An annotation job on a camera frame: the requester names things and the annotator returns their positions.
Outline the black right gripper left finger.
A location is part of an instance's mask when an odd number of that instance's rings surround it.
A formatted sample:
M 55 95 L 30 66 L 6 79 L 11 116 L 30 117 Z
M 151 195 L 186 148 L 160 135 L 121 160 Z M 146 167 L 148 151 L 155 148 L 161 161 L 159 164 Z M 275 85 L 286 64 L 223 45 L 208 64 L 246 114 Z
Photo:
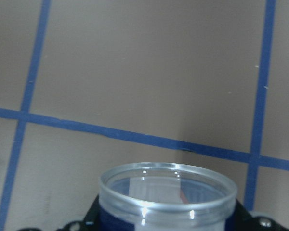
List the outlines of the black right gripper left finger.
M 91 204 L 83 220 L 74 220 L 55 229 L 56 231 L 98 231 L 99 230 L 99 196 Z

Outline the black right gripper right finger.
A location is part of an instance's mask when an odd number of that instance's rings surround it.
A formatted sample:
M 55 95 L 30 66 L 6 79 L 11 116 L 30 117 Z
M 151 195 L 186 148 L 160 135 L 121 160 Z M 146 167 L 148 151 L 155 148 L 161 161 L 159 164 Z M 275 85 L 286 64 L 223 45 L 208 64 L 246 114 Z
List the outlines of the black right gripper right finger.
M 253 217 L 237 200 L 235 207 L 236 231 L 289 231 L 278 222 L 266 216 Z

